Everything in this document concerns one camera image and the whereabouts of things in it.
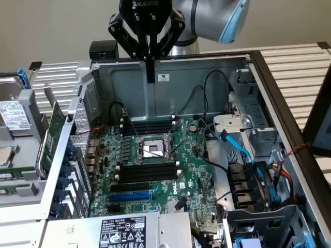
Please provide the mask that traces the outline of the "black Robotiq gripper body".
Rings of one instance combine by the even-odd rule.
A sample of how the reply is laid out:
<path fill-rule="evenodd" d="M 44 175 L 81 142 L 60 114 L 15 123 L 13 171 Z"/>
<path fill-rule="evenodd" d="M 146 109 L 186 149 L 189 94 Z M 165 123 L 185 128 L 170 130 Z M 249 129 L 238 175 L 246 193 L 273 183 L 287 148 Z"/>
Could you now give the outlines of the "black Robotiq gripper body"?
<path fill-rule="evenodd" d="M 133 33 L 158 35 L 172 11 L 172 1 L 120 1 L 119 12 Z"/>

